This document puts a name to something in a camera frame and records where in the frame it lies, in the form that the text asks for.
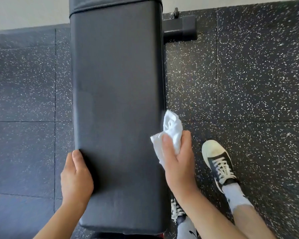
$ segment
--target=finger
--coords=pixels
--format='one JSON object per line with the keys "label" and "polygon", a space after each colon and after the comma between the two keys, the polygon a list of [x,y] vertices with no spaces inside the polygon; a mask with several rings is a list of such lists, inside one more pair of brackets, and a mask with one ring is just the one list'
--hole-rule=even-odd
{"label": "finger", "polygon": [[171,137],[167,134],[164,134],[162,137],[163,145],[163,154],[165,159],[165,166],[169,166],[171,163],[176,162],[176,156],[175,156],[175,149],[173,145],[173,141]]}
{"label": "finger", "polygon": [[183,131],[180,142],[180,153],[182,153],[182,151],[188,151],[192,149],[192,136],[190,131]]}
{"label": "finger", "polygon": [[76,170],[82,170],[87,168],[82,153],[78,149],[73,151],[72,157]]}
{"label": "finger", "polygon": [[65,169],[75,169],[75,165],[72,159],[72,153],[68,153],[67,159],[65,161],[64,170]]}

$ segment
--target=hand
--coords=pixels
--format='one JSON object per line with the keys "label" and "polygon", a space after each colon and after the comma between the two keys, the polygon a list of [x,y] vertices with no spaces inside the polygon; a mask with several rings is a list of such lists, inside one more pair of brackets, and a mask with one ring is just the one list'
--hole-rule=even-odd
{"label": "hand", "polygon": [[176,199],[182,200],[189,193],[198,191],[195,180],[195,159],[192,150],[192,137],[189,131],[183,131],[181,148],[175,155],[173,141],[163,136],[166,181]]}
{"label": "hand", "polygon": [[93,192],[94,184],[79,150],[68,153],[61,173],[62,204],[77,206],[84,213]]}

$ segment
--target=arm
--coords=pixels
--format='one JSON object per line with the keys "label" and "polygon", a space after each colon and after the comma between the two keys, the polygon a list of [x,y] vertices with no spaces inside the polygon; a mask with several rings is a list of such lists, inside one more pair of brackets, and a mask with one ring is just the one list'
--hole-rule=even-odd
{"label": "arm", "polygon": [[79,150],[69,153],[61,173],[61,207],[34,239],[69,239],[93,191],[92,176]]}
{"label": "arm", "polygon": [[169,188],[203,239],[246,239],[199,191],[189,131],[183,131],[179,155],[168,135],[163,136],[165,175]]}

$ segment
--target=black metal bracket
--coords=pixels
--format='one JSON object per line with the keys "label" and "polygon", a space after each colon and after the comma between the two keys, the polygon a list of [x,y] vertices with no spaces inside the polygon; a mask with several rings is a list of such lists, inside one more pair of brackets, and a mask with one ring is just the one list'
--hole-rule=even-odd
{"label": "black metal bracket", "polygon": [[196,16],[179,17],[178,8],[175,8],[172,15],[172,19],[163,20],[164,43],[196,40]]}

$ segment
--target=forearm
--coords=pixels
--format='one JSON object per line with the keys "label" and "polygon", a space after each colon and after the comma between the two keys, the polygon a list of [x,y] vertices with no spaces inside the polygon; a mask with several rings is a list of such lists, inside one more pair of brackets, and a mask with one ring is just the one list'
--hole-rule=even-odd
{"label": "forearm", "polygon": [[34,239],[70,239],[83,212],[78,205],[62,204]]}
{"label": "forearm", "polygon": [[246,239],[199,190],[176,199],[191,218],[202,239]]}

